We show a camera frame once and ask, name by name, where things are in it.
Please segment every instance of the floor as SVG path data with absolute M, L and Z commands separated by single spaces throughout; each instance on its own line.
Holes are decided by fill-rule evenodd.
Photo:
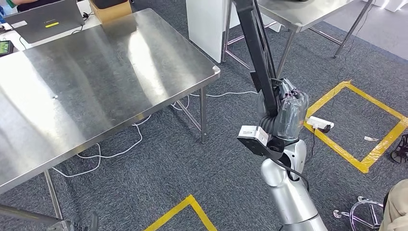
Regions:
M 183 0 L 136 1 L 138 10 L 147 7 L 188 36 Z M 343 30 L 325 22 L 318 28 L 337 38 L 345 35 Z M 232 37 L 241 33 L 239 27 L 231 30 Z M 268 31 L 274 59 L 283 52 L 287 37 L 287 31 Z M 234 44 L 231 50 L 250 60 L 244 42 Z M 404 94 L 408 88 L 406 59 L 359 38 L 352 49 L 350 44 L 345 47 L 350 52 L 343 53 L 339 59 L 332 58 L 335 50 L 326 39 L 310 31 L 302 32 L 294 41 L 282 76 L 307 92 L 310 104 L 340 82 L 352 80 L 363 92 L 408 116 L 408 95 Z M 221 78 L 208 87 L 208 93 L 254 90 L 247 70 L 233 59 L 218 66 Z M 158 230 L 207 230 L 209 220 L 220 231 L 276 231 L 280 226 L 278 214 L 259 172 L 263 159 L 236 140 L 241 125 L 257 124 L 254 101 L 253 94 L 209 98 L 207 144 L 200 143 L 199 132 L 182 112 L 168 107 L 140 126 L 143 134 L 140 144 L 124 155 L 102 160 L 99 169 L 69 179 L 50 170 L 64 217 L 79 215 L 84 223 L 89 223 L 90 214 L 96 211 L 101 220 L 100 230 L 155 230 L 147 228 L 192 195 L 202 213 L 197 213 L 197 206 L 189 205 Z M 190 97 L 189 108 L 198 116 L 197 98 Z M 335 123 L 327 136 L 358 161 L 399 122 L 392 114 L 348 89 L 334 96 L 315 115 Z M 364 136 L 380 141 L 366 141 Z M 309 130 L 303 129 L 300 138 L 308 148 L 304 173 L 310 182 L 310 195 L 330 231 L 350 230 L 346 219 L 332 216 L 334 209 L 349 209 L 359 195 L 382 201 L 393 185 L 408 178 L 407 165 L 396 164 L 388 157 L 397 141 L 379 156 L 368 173 L 362 173 L 321 139 L 314 138 Z M 118 153 L 139 139 L 134 127 L 127 128 L 100 143 L 102 154 Z M 94 146 L 82 155 L 93 155 L 96 151 Z M 96 164 L 97 160 L 75 156 L 57 168 L 75 174 Z M 0 195 L 0 203 L 53 215 L 42 175 Z M 364 211 L 358 213 L 362 217 L 368 215 Z M 208 217 L 207 222 L 203 222 L 203 214 Z M 41 224 L 0 216 L 0 230 L 45 229 Z
M 326 22 L 348 31 L 364 5 L 364 1 L 352 2 L 346 10 L 326 19 Z M 354 34 L 358 32 L 359 38 L 403 59 L 408 59 L 408 4 L 397 12 L 373 6 L 364 23 L 365 18 L 357 26 L 361 30 L 356 30 Z

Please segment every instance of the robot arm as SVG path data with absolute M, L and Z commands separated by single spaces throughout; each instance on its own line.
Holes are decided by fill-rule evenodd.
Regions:
M 289 80 L 277 79 L 256 0 L 234 0 L 254 65 L 259 126 L 242 126 L 238 139 L 254 154 L 265 156 L 261 174 L 278 208 L 285 231 L 327 231 L 302 175 L 306 144 L 298 139 L 308 96 Z

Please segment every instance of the yellow tape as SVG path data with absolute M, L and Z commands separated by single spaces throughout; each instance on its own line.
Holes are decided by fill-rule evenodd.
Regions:
M 48 28 L 48 27 L 51 27 L 51 26 L 56 26 L 58 24 L 59 24 L 59 22 L 51 23 L 51 24 L 45 25 L 45 28 Z
M 329 147 L 335 150 L 340 156 L 342 156 L 344 159 L 350 162 L 353 166 L 355 166 L 361 172 L 368 173 L 369 168 L 374 164 L 374 162 L 376 162 L 381 157 L 381 155 L 390 147 L 390 145 L 408 127 L 408 118 L 406 118 L 399 112 L 395 111 L 394 109 L 390 108 L 389 106 L 385 105 L 384 103 L 369 96 L 362 90 L 351 85 L 351 81 L 341 82 L 337 86 L 335 86 L 333 89 L 331 89 L 322 98 L 320 98 L 316 103 L 314 103 L 311 107 L 309 107 L 306 117 L 310 117 L 311 115 L 313 115 L 318 109 L 320 109 L 325 103 L 331 100 L 343 88 L 349 88 L 350 90 L 360 95 L 364 99 L 370 101 L 371 103 L 377 105 L 378 107 L 382 108 L 383 110 L 387 111 L 388 113 L 400 119 L 400 122 L 385 136 L 385 138 L 380 143 L 378 143 L 378 145 L 361 162 L 355 159 L 350 153 L 348 153 L 346 150 L 344 150 L 334 141 L 332 141 L 324 133 L 320 132 L 319 130 L 315 131 L 315 135 L 319 137 L 323 142 L 325 142 Z M 304 125 L 307 129 L 313 132 L 312 126 L 310 126 L 306 122 L 304 123 Z
M 174 208 L 170 209 L 166 214 L 164 214 L 161 218 L 147 227 L 144 231 L 156 231 L 160 227 L 162 227 L 166 222 L 168 222 L 175 214 L 183 210 L 188 205 L 191 205 L 194 211 L 197 213 L 198 217 L 201 219 L 205 227 L 209 231 L 217 231 L 213 223 L 208 219 L 207 215 L 201 208 L 201 206 L 197 203 L 195 198 L 192 195 L 189 195 L 184 199 L 180 204 L 176 205 Z
M 181 210 L 183 210 L 185 207 L 187 207 L 190 204 L 190 200 L 191 200 L 190 197 L 192 197 L 192 195 L 188 196 L 186 199 L 180 202 L 180 204 L 170 209 L 170 211 L 168 211 L 161 218 L 159 218 L 157 221 L 155 221 L 153 224 L 147 227 L 144 231 L 155 231 L 158 228 L 160 228 L 162 225 L 168 222 L 168 220 L 170 220 L 175 214 L 177 214 L 178 212 L 180 212 Z
M 366 166 L 367 172 L 369 167 L 380 158 L 380 156 L 391 146 L 392 143 L 404 132 L 407 128 L 407 119 L 401 120 L 386 136 L 377 144 L 377 146 L 361 161 L 363 166 Z
M 217 229 L 215 228 L 213 223 L 210 221 L 210 219 L 208 219 L 207 215 L 205 214 L 205 212 L 203 211 L 201 206 L 197 203 L 197 201 L 194 199 L 194 197 L 192 195 L 191 195 L 191 198 L 192 198 L 192 201 L 191 201 L 190 205 L 192 206 L 194 211 L 197 213 L 198 217 L 201 219 L 201 221 L 203 222 L 205 227 L 209 231 L 217 231 Z

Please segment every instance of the table top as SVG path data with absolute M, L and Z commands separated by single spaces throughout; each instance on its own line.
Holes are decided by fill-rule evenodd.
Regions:
M 0 193 L 219 78 L 146 9 L 0 58 Z
M 81 14 L 83 12 L 86 12 L 86 13 L 91 13 L 92 12 L 91 7 L 89 5 L 89 0 L 79 1 L 76 4 L 78 5 L 78 9 L 81 12 Z M 91 28 L 91 27 L 94 27 L 94 26 L 97 26 L 97 25 L 100 25 L 100 24 L 101 24 L 101 22 L 99 21 L 99 19 L 95 15 L 90 15 L 89 18 L 85 21 L 85 25 L 82 28 L 82 30 L 86 30 L 88 28 Z M 6 29 L 11 28 L 11 26 L 8 23 L 4 23 L 2 25 L 5 26 Z M 79 30 L 79 29 L 81 29 L 80 26 L 77 27 L 77 28 L 65 31 L 65 32 L 63 32 L 61 34 L 51 36 L 49 38 L 43 39 L 43 40 L 35 42 L 35 43 L 31 43 L 31 44 L 26 42 L 24 40 L 24 38 L 21 38 L 21 40 L 20 40 L 20 34 L 18 34 L 17 31 L 14 31 L 14 30 L 10 31 L 10 32 L 7 32 L 7 33 L 4 33 L 4 34 L 1 34 L 0 35 L 0 40 L 3 40 L 3 39 L 10 40 L 13 43 L 13 45 L 19 51 L 23 51 L 26 48 L 29 49 L 31 47 L 35 47 L 35 46 L 38 46 L 38 45 L 41 45 L 41 44 L 44 44 L 44 43 L 47 43 L 47 42 L 51 42 L 51 41 L 54 41 L 54 40 L 62 38 L 62 37 L 65 37 L 65 36 L 69 36 L 72 32 L 74 32 L 75 30 Z
M 301 32 L 341 10 L 353 0 L 258 0 L 259 10 L 285 27 Z

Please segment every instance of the cardboard box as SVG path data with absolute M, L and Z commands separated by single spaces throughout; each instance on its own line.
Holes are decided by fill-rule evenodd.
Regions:
M 89 2 L 93 12 L 95 13 L 95 16 L 102 24 L 132 13 L 129 1 L 116 6 L 111 6 L 106 9 L 99 9 L 94 5 L 92 0 L 90 0 Z

